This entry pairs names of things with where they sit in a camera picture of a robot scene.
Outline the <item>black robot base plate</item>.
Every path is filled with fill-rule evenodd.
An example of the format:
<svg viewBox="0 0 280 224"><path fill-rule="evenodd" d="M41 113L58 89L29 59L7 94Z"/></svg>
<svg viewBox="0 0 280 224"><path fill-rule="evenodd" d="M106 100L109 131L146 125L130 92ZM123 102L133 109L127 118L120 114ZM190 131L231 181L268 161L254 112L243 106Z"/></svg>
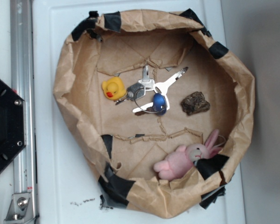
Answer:
<svg viewBox="0 0 280 224"><path fill-rule="evenodd" d="M25 147L25 101L0 79L0 174Z"/></svg>

